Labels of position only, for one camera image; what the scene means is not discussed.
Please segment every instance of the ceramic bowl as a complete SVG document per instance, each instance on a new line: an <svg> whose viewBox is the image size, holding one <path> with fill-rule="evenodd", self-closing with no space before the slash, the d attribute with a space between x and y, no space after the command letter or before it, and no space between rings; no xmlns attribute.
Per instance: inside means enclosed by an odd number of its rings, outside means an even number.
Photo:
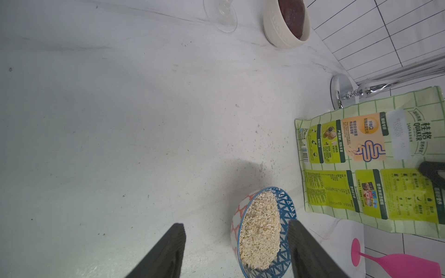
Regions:
<svg viewBox="0 0 445 278"><path fill-rule="evenodd" d="M287 27L279 9L278 0L267 0L263 12L264 34L271 44L278 48L295 48L304 44L311 35L311 20L306 6L303 34L297 39Z"/></svg>
<svg viewBox="0 0 445 278"><path fill-rule="evenodd" d="M278 212L281 223L280 231L280 251L277 254L277 258L272 262L271 266L267 270L254 270L243 266L241 263L241 258L239 256L239 232L241 231L241 226L243 224L244 215L249 208L252 201L258 194L263 191L271 191L275 195L275 199L278 203ZM260 277L270 277L270 278L281 278L289 265L291 264L291 253L289 252L289 242L287 241L287 227L288 222L291 219L297 219L295 213L294 203L292 202L289 195L282 189L278 187L267 187L261 190L250 193L244 200L239 204L235 215L232 218L232 225L230 230L230 238L232 243L232 249L238 260L241 271L246 278L260 278Z"/></svg>

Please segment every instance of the barcode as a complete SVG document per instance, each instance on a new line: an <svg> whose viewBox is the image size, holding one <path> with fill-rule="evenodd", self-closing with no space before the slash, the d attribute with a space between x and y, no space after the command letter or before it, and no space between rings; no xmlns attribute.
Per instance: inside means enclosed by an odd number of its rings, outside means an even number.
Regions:
<svg viewBox="0 0 445 278"><path fill-rule="evenodd" d="M304 162L309 162L309 157L307 156L307 148L306 147L302 147L301 151L303 152L303 161Z"/></svg>

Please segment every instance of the wine glass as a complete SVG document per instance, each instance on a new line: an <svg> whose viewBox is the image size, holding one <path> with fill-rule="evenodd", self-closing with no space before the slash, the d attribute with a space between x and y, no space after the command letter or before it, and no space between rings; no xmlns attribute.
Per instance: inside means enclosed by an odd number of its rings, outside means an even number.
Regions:
<svg viewBox="0 0 445 278"><path fill-rule="evenodd" d="M204 10L210 22L225 33L235 31L238 25L233 0L203 0Z"/></svg>
<svg viewBox="0 0 445 278"><path fill-rule="evenodd" d="M354 266L360 263L360 256L378 263L392 278L441 278L441 267L437 262L407 254L390 254L380 258L360 252L360 242L357 238L352 241L351 259Z"/></svg>

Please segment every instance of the clear glass base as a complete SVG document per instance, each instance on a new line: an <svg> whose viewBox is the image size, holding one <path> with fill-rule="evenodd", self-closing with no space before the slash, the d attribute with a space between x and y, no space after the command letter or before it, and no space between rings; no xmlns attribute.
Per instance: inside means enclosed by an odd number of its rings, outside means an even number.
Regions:
<svg viewBox="0 0 445 278"><path fill-rule="evenodd" d="M238 25L235 9L230 0L203 0L210 22L225 33L235 31Z"/></svg>
<svg viewBox="0 0 445 278"><path fill-rule="evenodd" d="M356 103L354 97L347 97L354 92L349 78L342 73L336 74L331 79L331 100L334 109L346 108Z"/></svg>

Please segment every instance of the nutrition label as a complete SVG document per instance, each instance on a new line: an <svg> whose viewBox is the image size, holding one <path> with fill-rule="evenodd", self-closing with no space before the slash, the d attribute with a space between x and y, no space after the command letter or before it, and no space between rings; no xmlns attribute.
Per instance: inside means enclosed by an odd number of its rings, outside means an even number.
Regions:
<svg viewBox="0 0 445 278"><path fill-rule="evenodd" d="M417 169L383 169L380 174L390 219L439 223L431 180Z"/></svg>
<svg viewBox="0 0 445 278"><path fill-rule="evenodd" d="M351 171L305 171L308 201L359 212Z"/></svg>

